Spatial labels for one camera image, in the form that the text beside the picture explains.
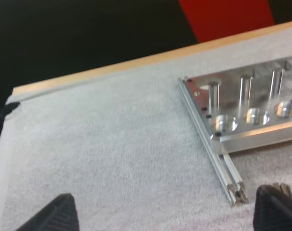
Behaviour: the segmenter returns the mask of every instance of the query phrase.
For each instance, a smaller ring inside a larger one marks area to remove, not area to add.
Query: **screw hole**
[[[238,198],[241,197],[241,194],[240,194],[239,191],[236,191],[236,192],[235,192],[235,195],[236,195],[236,197],[238,197]]]
[[[219,131],[217,131],[214,135],[215,135],[215,136],[222,136],[222,133],[219,132]]]

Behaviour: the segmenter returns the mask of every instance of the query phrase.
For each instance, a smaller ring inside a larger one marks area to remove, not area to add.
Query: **gray felt surface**
[[[249,205],[231,208],[176,86],[292,55],[292,29],[181,59],[21,95],[0,138],[0,231],[60,193],[82,231],[252,230],[260,184],[292,188],[292,141],[232,155]]]

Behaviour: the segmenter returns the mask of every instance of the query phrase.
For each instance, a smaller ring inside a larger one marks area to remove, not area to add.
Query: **gray carpet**
[[[0,231],[72,193],[82,231],[252,230],[260,184],[292,188],[292,141],[232,155],[249,205],[231,208],[176,86],[292,55],[292,29],[47,92],[12,97],[0,138]]]

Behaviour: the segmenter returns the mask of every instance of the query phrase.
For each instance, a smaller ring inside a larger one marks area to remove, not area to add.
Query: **metal plate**
[[[292,140],[292,57],[178,85],[231,204],[247,203],[229,153]]]
[[[208,136],[217,132],[227,152],[292,139],[292,57],[194,77],[186,83]],[[214,107],[210,83],[219,85]]]

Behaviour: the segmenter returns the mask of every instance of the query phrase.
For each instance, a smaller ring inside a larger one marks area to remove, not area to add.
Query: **metal pin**
[[[209,89],[209,108],[219,107],[219,83],[212,81],[208,85]]]
[[[281,83],[282,83],[282,76],[283,76],[284,69],[276,68],[272,71],[271,77],[271,85],[270,85],[270,93],[269,98],[272,99],[276,95],[279,95]]]
[[[251,82],[253,77],[249,75],[243,75],[240,79],[240,95],[239,103],[242,104],[244,101],[249,101],[251,92]]]

